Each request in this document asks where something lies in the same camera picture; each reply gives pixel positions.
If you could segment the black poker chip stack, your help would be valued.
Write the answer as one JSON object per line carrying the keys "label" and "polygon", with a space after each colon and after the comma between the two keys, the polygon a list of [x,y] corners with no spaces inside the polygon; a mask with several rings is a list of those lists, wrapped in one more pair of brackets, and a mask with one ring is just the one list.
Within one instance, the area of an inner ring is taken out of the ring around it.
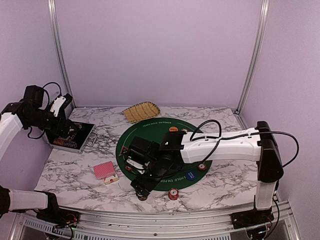
{"label": "black poker chip stack", "polygon": [[147,196],[143,196],[143,195],[138,194],[138,193],[136,193],[136,196],[140,201],[146,201],[148,199]]}

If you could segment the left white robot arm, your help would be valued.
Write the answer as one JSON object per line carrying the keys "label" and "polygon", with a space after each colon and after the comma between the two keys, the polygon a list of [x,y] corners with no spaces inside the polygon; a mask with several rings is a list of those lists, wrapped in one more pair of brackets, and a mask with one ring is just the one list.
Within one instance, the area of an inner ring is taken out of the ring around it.
{"label": "left white robot arm", "polygon": [[[0,157],[2,158],[22,129],[32,127],[48,131],[53,135],[68,138],[77,133],[80,127],[65,116],[59,109],[40,109],[31,101],[9,103],[0,114]],[[5,214],[22,210],[43,210],[44,215],[53,223],[63,219],[63,211],[51,200],[53,193],[0,188],[0,213]]]}

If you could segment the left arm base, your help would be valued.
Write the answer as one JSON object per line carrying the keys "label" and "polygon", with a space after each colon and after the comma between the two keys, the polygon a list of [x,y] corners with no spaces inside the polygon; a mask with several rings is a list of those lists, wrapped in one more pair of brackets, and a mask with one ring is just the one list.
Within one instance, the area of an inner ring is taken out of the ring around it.
{"label": "left arm base", "polygon": [[80,216],[78,211],[60,208],[54,193],[47,191],[39,191],[39,193],[44,193],[47,196],[47,207],[37,211],[36,217],[38,219],[56,224],[60,228],[78,224]]}

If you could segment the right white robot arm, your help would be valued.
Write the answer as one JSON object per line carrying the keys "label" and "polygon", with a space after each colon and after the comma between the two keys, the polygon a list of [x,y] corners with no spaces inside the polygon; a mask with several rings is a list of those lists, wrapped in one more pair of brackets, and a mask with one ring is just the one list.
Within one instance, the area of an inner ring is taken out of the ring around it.
{"label": "right white robot arm", "polygon": [[206,161],[244,160],[257,163],[255,207],[247,219],[258,224],[271,208],[277,182],[284,175],[274,133],[265,121],[242,131],[201,133],[169,131],[161,143],[135,136],[128,147],[126,163],[138,171],[131,182],[137,197],[144,201],[156,185],[182,167],[205,166]]}

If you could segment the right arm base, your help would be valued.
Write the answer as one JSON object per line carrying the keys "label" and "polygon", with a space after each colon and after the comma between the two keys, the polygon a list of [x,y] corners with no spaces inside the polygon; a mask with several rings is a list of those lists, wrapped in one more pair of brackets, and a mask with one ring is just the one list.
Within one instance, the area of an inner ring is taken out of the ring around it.
{"label": "right arm base", "polygon": [[258,210],[255,205],[253,209],[232,213],[230,218],[234,229],[252,227],[275,219],[271,207],[266,210]]}

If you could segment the orange big blind button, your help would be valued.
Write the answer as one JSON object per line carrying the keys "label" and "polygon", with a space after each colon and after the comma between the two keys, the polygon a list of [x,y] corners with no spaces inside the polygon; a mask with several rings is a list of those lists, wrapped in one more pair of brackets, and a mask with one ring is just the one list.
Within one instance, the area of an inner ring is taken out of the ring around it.
{"label": "orange big blind button", "polygon": [[175,126],[171,126],[170,128],[169,128],[169,131],[170,132],[177,132],[179,129],[177,128],[177,127],[175,127]]}

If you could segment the triangular all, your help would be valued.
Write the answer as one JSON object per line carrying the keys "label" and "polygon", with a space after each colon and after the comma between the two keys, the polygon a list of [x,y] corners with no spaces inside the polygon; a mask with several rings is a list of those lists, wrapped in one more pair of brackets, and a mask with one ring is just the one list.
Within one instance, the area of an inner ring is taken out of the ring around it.
{"label": "triangular all", "polygon": [[123,146],[120,153],[119,153],[119,156],[124,156],[124,155],[127,155],[128,154],[128,148]]}

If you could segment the red poker chip stack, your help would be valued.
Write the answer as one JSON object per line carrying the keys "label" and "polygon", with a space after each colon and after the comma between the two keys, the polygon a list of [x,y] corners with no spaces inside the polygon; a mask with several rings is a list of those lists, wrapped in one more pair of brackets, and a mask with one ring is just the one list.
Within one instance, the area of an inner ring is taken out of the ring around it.
{"label": "red poker chip stack", "polygon": [[171,188],[168,192],[168,198],[170,200],[177,200],[179,198],[179,190],[176,188]]}

